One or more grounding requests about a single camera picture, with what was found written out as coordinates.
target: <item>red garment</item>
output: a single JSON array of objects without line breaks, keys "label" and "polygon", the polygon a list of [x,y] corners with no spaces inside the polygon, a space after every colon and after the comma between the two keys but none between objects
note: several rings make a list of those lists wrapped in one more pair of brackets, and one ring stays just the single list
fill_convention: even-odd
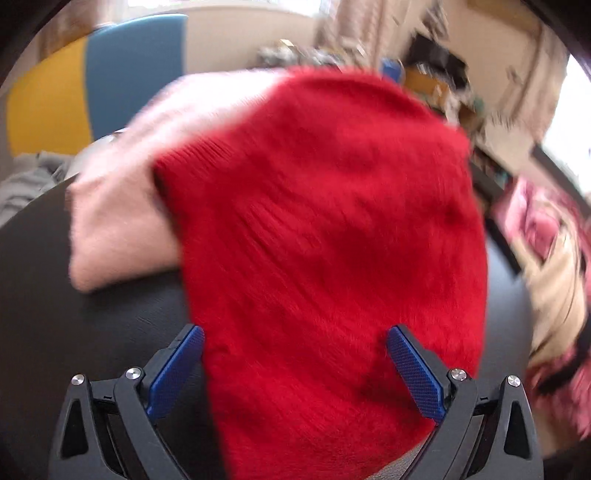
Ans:
[{"label": "red garment", "polygon": [[364,479],[422,440],[392,325],[475,373],[487,273],[468,149],[394,84],[301,72],[157,160],[231,478]]}]

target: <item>blue gripper pad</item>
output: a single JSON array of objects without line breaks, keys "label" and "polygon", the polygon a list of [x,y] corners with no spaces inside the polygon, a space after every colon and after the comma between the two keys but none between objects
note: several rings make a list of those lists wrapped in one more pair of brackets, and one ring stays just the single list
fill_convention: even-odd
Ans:
[{"label": "blue gripper pad", "polygon": [[201,360],[205,334],[187,325],[168,348],[159,350],[145,367],[142,382],[148,389],[146,413],[151,421],[169,414],[181,387]]},{"label": "blue gripper pad", "polygon": [[390,328],[387,347],[421,414],[439,425],[446,412],[443,387],[399,327]]}]

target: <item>round table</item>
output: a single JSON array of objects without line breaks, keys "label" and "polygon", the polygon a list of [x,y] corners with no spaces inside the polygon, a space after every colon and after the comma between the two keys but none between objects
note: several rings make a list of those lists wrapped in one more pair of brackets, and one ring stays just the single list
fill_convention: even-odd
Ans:
[{"label": "round table", "polygon": [[[12,480],[46,478],[72,375],[104,380],[143,366],[189,321],[178,272],[91,295],[72,288],[68,184],[39,197],[0,229],[0,476]],[[490,238],[487,250],[486,346],[479,378],[493,388],[506,375],[524,373],[531,306],[522,281]],[[191,478],[225,477],[200,369],[158,427]]]}]

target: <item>pink cloth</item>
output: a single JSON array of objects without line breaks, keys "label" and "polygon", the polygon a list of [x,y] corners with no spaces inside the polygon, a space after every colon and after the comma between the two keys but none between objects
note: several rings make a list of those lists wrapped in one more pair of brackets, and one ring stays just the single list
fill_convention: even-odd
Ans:
[{"label": "pink cloth", "polygon": [[[518,178],[508,188],[503,198],[494,205],[493,217],[510,242],[516,233],[522,233],[532,249],[542,258],[548,252],[558,232],[556,219],[536,211],[532,201],[543,196],[568,210],[577,223],[579,247],[587,259],[585,290],[587,304],[591,303],[591,236],[575,202],[563,192],[550,192],[539,188],[524,178]],[[536,387],[551,374],[559,371],[575,355],[572,346],[561,357],[528,371],[526,388],[530,404],[549,412],[559,420],[569,422],[580,438],[591,434],[591,358],[579,368],[573,379],[553,395],[540,396]]]},{"label": "pink cloth", "polygon": [[240,120],[285,75],[259,70],[182,77],[88,159],[69,187],[70,278],[77,290],[90,292],[178,266],[178,244],[154,185],[152,162],[197,133]]}]

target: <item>yellow panel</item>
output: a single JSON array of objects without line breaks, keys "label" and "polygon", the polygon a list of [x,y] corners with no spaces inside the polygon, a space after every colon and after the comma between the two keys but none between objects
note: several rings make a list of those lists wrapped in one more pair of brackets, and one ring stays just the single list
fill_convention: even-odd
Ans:
[{"label": "yellow panel", "polygon": [[7,104],[12,155],[76,154],[92,142],[86,106],[87,38],[43,60],[12,87]]}]

